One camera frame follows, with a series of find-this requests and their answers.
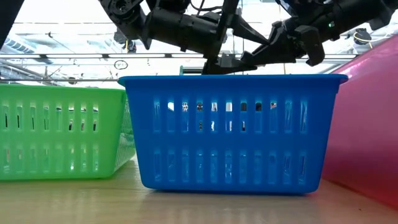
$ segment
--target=table surface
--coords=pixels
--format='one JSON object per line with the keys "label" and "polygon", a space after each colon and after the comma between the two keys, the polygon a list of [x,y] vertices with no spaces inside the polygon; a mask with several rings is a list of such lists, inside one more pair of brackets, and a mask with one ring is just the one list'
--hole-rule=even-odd
{"label": "table surface", "polygon": [[157,192],[129,161],[106,180],[1,182],[0,223],[396,224],[398,211],[327,181],[306,196]]}

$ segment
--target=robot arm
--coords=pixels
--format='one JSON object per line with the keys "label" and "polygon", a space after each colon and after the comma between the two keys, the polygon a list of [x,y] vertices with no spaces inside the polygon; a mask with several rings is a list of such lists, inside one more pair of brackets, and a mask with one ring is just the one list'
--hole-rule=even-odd
{"label": "robot arm", "polygon": [[[322,43],[364,22],[372,29],[388,25],[398,0],[275,0],[290,15],[273,23],[269,39],[254,30],[242,17],[239,0],[224,0],[220,13],[184,14],[190,0],[146,0],[150,13],[140,7],[143,0],[99,0],[110,19],[130,40],[139,39],[146,49],[152,39],[192,50],[207,59],[202,74],[226,74],[255,70],[270,63],[294,63],[308,55],[307,63],[318,65],[325,58]],[[218,57],[226,30],[261,44],[253,52]]]}

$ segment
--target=cable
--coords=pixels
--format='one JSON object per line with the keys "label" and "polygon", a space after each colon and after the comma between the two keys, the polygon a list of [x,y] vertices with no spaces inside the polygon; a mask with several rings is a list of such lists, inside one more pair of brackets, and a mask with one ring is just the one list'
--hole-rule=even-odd
{"label": "cable", "polygon": [[[206,0],[201,0],[201,7],[203,7],[203,4],[205,3]],[[214,6],[214,7],[208,7],[208,8],[200,8],[200,7],[196,7],[193,5],[192,1],[190,2],[192,8],[194,8],[194,10],[197,10],[198,12],[210,12],[213,10],[217,10],[217,9],[222,9],[222,6]]]}
{"label": "cable", "polygon": [[389,38],[388,35],[390,35],[390,34],[385,34],[384,37],[380,37],[380,38],[378,38],[377,40],[364,40],[364,39],[358,38],[358,37],[356,36],[357,33],[358,33],[358,32],[355,32],[354,35],[353,35],[353,37],[354,37],[355,39],[359,40],[359,41],[366,42],[366,43],[376,42],[376,41],[379,41],[379,40],[382,40],[382,39],[388,39],[388,38]]}
{"label": "cable", "polygon": [[197,12],[197,16],[199,16],[201,9],[203,8],[203,4],[205,3],[206,0],[201,0],[200,6],[199,6],[199,10]]}
{"label": "cable", "polygon": [[60,44],[62,47],[65,47],[66,49],[68,49],[70,52],[72,52],[73,54],[75,54],[76,52],[72,51],[70,48],[68,48],[67,46],[65,46],[63,43],[57,41],[54,39],[54,36],[51,35],[51,31],[47,34],[48,37],[50,37],[52,40],[54,40],[56,43]]}
{"label": "cable", "polygon": [[51,75],[49,75],[49,77],[51,77],[52,75],[54,75],[55,72],[61,70],[61,68],[63,67],[63,65],[61,67],[59,67],[56,71],[54,71],[53,73],[51,73]]}

